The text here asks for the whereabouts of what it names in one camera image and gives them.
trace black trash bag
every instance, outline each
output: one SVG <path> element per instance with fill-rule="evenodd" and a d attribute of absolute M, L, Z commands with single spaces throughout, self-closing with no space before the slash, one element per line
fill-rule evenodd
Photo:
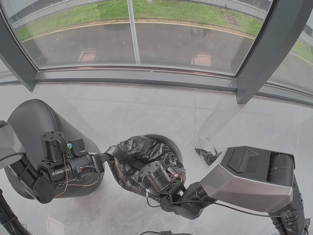
<path fill-rule="evenodd" d="M 154 139 L 144 136 L 134 136 L 117 145 L 110 146 L 106 153 L 113 156 L 108 165 L 116 182 L 125 190 L 146 196 L 146 190 L 138 184 L 140 169 L 145 165 L 162 160 L 179 172 L 183 181 L 186 181 L 185 167 L 177 160 L 170 148 Z M 149 193 L 149 197 L 157 200 L 157 197 Z"/>
<path fill-rule="evenodd" d="M 217 150 L 214 148 L 215 155 L 212 154 L 210 151 L 206 151 L 204 149 L 197 149 L 195 148 L 195 151 L 203 158 L 208 165 L 213 164 L 213 162 L 221 155 L 222 151 L 220 153 L 217 153 Z"/>

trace gray tile floor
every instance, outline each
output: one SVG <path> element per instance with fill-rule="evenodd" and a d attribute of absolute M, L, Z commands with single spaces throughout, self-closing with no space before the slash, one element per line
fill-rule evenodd
<path fill-rule="evenodd" d="M 205 176 L 208 169 L 194 152 L 200 136 L 209 139 L 217 151 L 249 145 L 293 153 L 305 215 L 313 216 L 312 107 L 262 97 L 254 97 L 241 106 L 236 105 L 233 93 L 175 87 L 38 83 L 32 93 L 18 84 L 0 86 L 0 118 L 7 120 L 15 107 L 32 98 L 48 103 L 92 138 L 102 152 L 133 135 L 158 132 L 171 136 L 183 150 L 187 185 Z M 269 218 L 220 206 L 207 207 L 193 221 L 150 208 L 145 198 L 118 186 L 108 167 L 102 183 L 92 194 L 55 199 L 46 205 L 18 195 L 3 170 L 0 187 L 19 220 L 28 225 L 33 235 L 48 234 L 48 217 L 64 224 L 65 235 L 139 235 L 147 230 L 194 235 L 276 233 Z"/>

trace grass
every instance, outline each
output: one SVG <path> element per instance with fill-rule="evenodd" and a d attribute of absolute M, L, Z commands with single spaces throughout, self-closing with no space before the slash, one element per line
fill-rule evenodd
<path fill-rule="evenodd" d="M 197 21 L 201 24 L 216 24 L 241 30 L 256 35 L 262 21 L 236 11 L 209 6 L 202 3 L 153 0 L 133 0 L 135 18 L 167 18 Z M 236 18 L 238 26 L 227 24 L 225 14 Z M 53 29 L 66 28 L 77 23 L 108 19 L 128 20 L 126 0 L 113 0 L 81 5 L 63 12 L 42 17 L 16 30 L 17 36 L 23 40 L 31 36 Z M 301 41 L 292 48 L 294 52 L 313 62 L 313 49 Z"/>

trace manhole cover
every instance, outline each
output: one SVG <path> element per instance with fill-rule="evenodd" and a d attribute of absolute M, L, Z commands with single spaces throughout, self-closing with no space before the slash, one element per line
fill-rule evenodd
<path fill-rule="evenodd" d="M 226 15 L 225 14 L 225 17 L 226 17 L 226 21 L 229 25 L 234 25 L 234 26 L 238 26 L 238 23 L 237 23 L 237 20 L 236 18 L 232 17 L 232 16 L 229 16 L 229 15 Z"/>

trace asphalt road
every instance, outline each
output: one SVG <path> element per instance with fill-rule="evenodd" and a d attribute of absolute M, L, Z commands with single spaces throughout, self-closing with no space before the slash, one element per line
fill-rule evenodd
<path fill-rule="evenodd" d="M 136 31 L 142 65 L 186 67 L 229 75 L 236 74 L 253 42 L 235 34 L 185 25 L 136 23 Z M 39 68 L 135 64 L 128 23 L 70 29 L 23 44 Z M 199 55 L 205 65 L 192 65 Z M 269 82 L 313 93 L 312 76 L 313 66 L 289 53 Z"/>

